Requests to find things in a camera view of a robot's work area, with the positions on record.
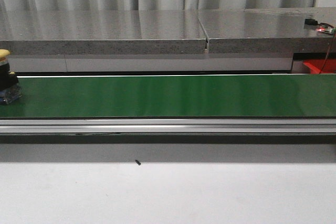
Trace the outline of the red plastic tray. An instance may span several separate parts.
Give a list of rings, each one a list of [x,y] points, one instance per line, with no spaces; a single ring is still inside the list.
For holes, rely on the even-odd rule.
[[[311,74],[335,73],[336,60],[328,59],[326,63],[322,59],[305,60],[303,64],[309,68]]]

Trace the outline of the grey stone slab right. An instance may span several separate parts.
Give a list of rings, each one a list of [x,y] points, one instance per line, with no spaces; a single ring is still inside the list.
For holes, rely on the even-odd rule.
[[[305,19],[335,25],[334,7],[199,10],[211,54],[322,53],[332,36]]]

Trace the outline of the grey stone slab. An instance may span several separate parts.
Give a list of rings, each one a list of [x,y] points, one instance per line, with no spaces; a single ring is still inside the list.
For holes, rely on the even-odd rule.
[[[335,25],[334,7],[199,10],[211,54],[322,53],[332,36],[305,19]]]
[[[1,12],[1,47],[15,55],[201,54],[195,11]]]

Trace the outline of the green conveyor belt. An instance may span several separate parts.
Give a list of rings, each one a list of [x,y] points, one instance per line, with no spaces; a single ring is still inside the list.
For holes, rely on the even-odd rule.
[[[334,117],[335,75],[20,78],[2,118]]]

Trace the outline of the small green circuit board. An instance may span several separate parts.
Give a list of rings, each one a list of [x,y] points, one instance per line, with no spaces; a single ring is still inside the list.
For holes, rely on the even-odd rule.
[[[335,34],[335,28],[330,27],[330,26],[319,26],[316,31],[320,33],[325,33],[325,34],[330,34],[333,35]]]

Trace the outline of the aluminium conveyor frame rail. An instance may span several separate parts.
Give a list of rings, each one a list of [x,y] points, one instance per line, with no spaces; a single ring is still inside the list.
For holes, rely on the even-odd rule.
[[[334,134],[335,119],[1,120],[2,134]]]

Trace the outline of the black connector plug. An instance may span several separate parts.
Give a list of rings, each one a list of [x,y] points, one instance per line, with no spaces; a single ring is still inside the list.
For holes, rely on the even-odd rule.
[[[318,26],[319,22],[316,19],[307,18],[305,19],[304,24],[309,26]]]

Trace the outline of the grey stone slab left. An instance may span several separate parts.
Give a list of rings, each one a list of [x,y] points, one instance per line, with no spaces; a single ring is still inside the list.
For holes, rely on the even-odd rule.
[[[195,11],[1,12],[1,47],[15,55],[201,54]]]

